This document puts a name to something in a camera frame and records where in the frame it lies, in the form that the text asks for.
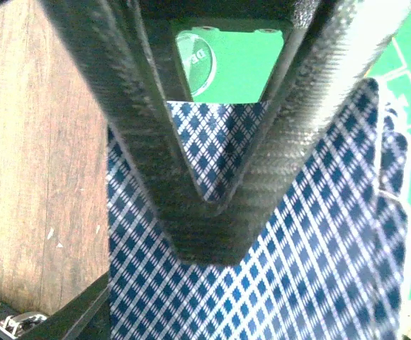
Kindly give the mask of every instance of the green surface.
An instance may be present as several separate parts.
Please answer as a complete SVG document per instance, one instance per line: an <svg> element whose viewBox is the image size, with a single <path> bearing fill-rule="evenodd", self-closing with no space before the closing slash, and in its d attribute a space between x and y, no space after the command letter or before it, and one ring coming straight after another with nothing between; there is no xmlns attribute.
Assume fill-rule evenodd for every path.
<svg viewBox="0 0 411 340"><path fill-rule="evenodd" d="M201 29L189 32L207 40L215 51L217 64L214 80L206 91L194 98L195 101L249 103L259 100L281 49L281 33L227 33ZM389 89L407 112L411 134L411 16L373 66L370 75L387 80ZM411 204L411 180L409 202Z"/></svg>

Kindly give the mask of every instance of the wood grain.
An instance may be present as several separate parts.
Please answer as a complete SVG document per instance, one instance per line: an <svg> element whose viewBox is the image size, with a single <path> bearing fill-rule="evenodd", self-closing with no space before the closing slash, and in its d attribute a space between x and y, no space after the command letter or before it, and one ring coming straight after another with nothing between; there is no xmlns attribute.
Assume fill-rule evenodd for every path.
<svg viewBox="0 0 411 340"><path fill-rule="evenodd" d="M53 313L108 268L105 129L37 2L0 7L0 298L16 309Z"/></svg>

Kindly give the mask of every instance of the white speck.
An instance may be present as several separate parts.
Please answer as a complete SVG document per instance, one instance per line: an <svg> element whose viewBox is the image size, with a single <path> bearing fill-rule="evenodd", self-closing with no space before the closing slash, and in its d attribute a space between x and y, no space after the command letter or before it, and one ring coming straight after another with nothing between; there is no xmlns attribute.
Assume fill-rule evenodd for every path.
<svg viewBox="0 0 411 340"><path fill-rule="evenodd" d="M48 233L47 239L50 239L54 233L55 233L55 230L51 228L50 232Z"/></svg>

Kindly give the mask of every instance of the wooden floor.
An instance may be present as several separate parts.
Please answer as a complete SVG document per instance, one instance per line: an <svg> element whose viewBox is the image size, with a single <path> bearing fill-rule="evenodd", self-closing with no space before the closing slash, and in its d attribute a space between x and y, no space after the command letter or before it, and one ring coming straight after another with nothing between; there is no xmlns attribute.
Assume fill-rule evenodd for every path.
<svg viewBox="0 0 411 340"><path fill-rule="evenodd" d="M0 299L52 314L108 268L106 124L35 0L0 7Z"/></svg>

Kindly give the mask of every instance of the green mat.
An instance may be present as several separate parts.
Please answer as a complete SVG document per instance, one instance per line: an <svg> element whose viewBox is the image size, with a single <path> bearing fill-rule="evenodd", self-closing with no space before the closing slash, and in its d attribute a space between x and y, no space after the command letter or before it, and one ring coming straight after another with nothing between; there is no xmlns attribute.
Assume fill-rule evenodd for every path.
<svg viewBox="0 0 411 340"><path fill-rule="evenodd" d="M177 42L195 101L251 103L264 90L283 38L279 31L230 33L195 28L180 33ZM411 16L370 75L387 81L407 112L411 134Z"/></svg>

